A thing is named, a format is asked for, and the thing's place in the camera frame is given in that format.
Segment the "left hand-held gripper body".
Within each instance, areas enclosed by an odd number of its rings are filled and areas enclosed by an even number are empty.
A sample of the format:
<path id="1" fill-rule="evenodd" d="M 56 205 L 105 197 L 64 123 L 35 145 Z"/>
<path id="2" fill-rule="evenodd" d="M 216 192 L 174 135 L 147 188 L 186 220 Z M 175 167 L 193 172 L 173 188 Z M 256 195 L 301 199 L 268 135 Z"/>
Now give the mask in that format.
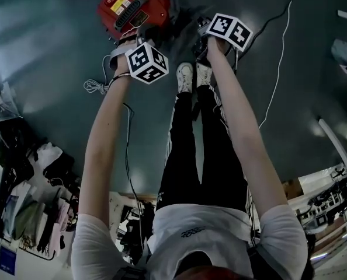
<path id="1" fill-rule="evenodd" d="M 152 84 L 169 73 L 169 61 L 138 29 L 122 35 L 110 53 L 109 67 L 119 75 L 129 76 L 145 84 Z"/>

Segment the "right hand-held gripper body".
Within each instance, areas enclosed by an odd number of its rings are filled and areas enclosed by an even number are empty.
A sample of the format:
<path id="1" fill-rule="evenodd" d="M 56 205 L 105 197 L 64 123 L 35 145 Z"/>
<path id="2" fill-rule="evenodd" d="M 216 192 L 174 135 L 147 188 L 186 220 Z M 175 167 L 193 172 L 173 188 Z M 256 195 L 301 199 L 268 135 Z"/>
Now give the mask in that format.
<path id="1" fill-rule="evenodd" d="M 207 38 L 209 36 L 225 40 L 229 44 L 225 56 L 233 50 L 235 63 L 237 63 L 239 52 L 245 50 L 253 35 L 252 30 L 238 18 L 221 13 L 215 14 L 212 19 L 199 17 L 197 26 L 199 38 L 192 51 L 196 57 L 196 62 L 200 64 L 209 63 L 207 60 Z"/>

